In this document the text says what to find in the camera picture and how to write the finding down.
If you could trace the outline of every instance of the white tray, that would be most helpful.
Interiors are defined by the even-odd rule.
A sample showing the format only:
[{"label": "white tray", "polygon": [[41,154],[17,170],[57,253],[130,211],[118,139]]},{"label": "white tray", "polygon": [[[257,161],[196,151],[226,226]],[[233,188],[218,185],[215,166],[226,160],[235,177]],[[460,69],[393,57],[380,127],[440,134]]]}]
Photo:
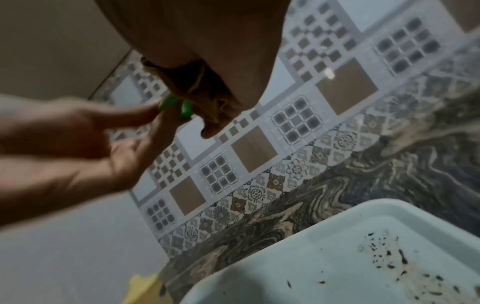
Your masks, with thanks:
[{"label": "white tray", "polygon": [[182,304],[477,303],[479,273],[480,239],[378,199],[213,274]]}]

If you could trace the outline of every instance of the floral tile pattern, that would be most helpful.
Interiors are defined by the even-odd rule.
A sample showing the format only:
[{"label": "floral tile pattern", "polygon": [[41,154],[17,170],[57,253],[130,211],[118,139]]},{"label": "floral tile pattern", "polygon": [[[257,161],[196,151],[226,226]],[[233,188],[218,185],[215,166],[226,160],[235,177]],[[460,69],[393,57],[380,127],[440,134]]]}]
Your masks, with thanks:
[{"label": "floral tile pattern", "polygon": [[162,247],[170,257],[188,251],[233,225],[244,215],[296,189],[305,180],[342,163],[353,151],[372,146],[380,135],[391,135],[404,128],[419,110],[435,105],[442,97],[464,94],[478,85],[480,74],[471,69],[471,65],[478,62],[480,42],[394,90],[259,174],[188,221],[182,226],[183,229],[163,237],[160,240]]}]

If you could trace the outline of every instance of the white wall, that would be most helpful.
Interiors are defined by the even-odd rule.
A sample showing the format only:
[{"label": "white wall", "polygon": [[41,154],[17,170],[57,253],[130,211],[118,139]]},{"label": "white wall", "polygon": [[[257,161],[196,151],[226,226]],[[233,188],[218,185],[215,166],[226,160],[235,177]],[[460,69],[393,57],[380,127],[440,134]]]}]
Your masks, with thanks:
[{"label": "white wall", "polygon": [[120,304],[169,258],[128,194],[0,230],[0,302]]}]

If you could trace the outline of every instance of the white tile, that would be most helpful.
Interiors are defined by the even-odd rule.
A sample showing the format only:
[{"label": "white tile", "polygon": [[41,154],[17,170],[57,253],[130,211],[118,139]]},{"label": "white tile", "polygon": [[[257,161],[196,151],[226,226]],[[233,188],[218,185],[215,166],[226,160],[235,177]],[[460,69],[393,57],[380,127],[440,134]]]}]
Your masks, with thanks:
[{"label": "white tile", "polygon": [[260,104],[263,106],[268,104],[293,84],[295,84],[295,79],[290,75],[280,58],[277,57],[268,86],[260,98]]},{"label": "white tile", "polygon": [[200,132],[204,126],[205,123],[203,119],[200,116],[197,116],[176,135],[182,146],[185,148],[186,153],[192,160],[197,158],[200,154],[215,144],[214,138],[202,138]]},{"label": "white tile", "polygon": [[361,32],[393,13],[407,0],[338,0]]},{"label": "white tile", "polygon": [[157,188],[157,184],[155,184],[152,177],[145,172],[138,184],[133,188],[133,194],[138,200],[144,199],[147,195],[149,195],[152,191]]},{"label": "white tile", "polygon": [[119,84],[110,97],[117,106],[122,107],[138,105],[144,99],[135,80],[130,75]]}]

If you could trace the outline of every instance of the marble countertop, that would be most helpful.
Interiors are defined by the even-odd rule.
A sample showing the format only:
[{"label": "marble countertop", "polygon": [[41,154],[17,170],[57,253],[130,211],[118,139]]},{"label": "marble countertop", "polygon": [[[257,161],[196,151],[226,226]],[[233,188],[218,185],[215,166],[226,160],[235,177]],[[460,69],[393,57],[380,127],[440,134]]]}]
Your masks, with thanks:
[{"label": "marble countertop", "polygon": [[396,198],[480,236],[480,91],[416,112],[392,136],[246,215],[162,272],[176,303],[200,280],[377,198]]}]

